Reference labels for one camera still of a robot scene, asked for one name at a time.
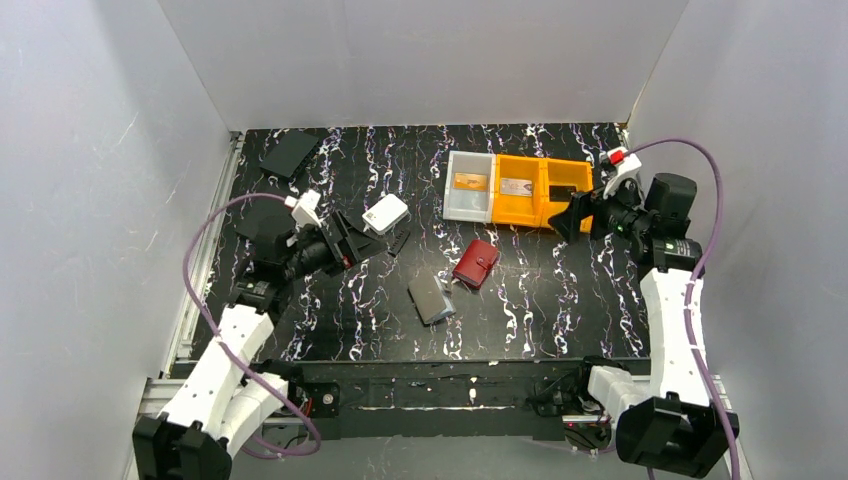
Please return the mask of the black credit card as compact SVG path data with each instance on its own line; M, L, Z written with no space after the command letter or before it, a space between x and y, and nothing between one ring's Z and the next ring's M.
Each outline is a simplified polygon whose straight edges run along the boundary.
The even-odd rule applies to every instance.
M552 203L568 203L576 192L577 189L573 185L550 185L548 189L549 201Z

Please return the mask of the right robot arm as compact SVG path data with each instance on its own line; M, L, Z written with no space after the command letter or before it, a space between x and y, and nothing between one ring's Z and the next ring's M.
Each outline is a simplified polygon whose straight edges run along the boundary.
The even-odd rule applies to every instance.
M585 358L570 394L598 406L611 424L620 460L653 470L702 479L739 434L736 414L714 399L700 324L703 257L688 238L695 181L672 173L654 176L647 196L632 181L609 197L601 189L576 192L550 223L566 240L617 235L630 244L649 323L650 378L641 384L623 364Z

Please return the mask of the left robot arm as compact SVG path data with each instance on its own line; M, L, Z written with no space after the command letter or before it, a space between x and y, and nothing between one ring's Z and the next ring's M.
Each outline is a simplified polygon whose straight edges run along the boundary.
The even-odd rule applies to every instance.
M266 419L282 408L304 418L292 397L303 380L301 368L252 359L273 333L297 281L319 272L340 274L386 248L340 212L261 241L215 324L216 338L160 412L136 423L139 477L227 479L234 457Z

